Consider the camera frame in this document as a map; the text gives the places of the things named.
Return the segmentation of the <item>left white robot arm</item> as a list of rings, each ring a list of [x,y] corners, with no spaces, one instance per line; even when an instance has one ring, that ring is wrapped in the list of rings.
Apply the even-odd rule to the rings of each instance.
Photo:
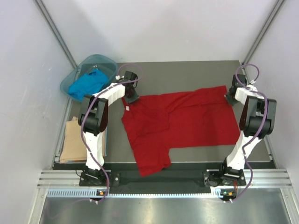
[[[84,187],[103,186],[107,181],[104,171],[104,156],[109,106],[120,98],[128,104],[139,99],[135,88],[137,74],[126,71],[124,76],[93,95],[85,95],[81,104],[78,124],[81,127],[81,139],[86,146],[87,160],[80,174],[79,185]]]

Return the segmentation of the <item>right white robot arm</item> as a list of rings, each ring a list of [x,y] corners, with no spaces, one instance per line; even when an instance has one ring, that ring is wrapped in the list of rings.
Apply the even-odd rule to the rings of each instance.
[[[225,158],[218,173],[222,185],[238,182],[245,185],[243,169],[255,146],[273,132],[277,101],[265,98],[257,88],[247,83],[245,75],[234,75],[232,86],[225,94],[231,105],[241,103],[240,136],[233,151]]]

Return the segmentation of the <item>red t-shirt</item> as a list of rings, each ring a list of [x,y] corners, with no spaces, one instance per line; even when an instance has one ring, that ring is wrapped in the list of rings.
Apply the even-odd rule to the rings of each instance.
[[[124,102],[122,123],[141,176],[171,165],[172,148],[233,145],[240,131],[225,86]]]

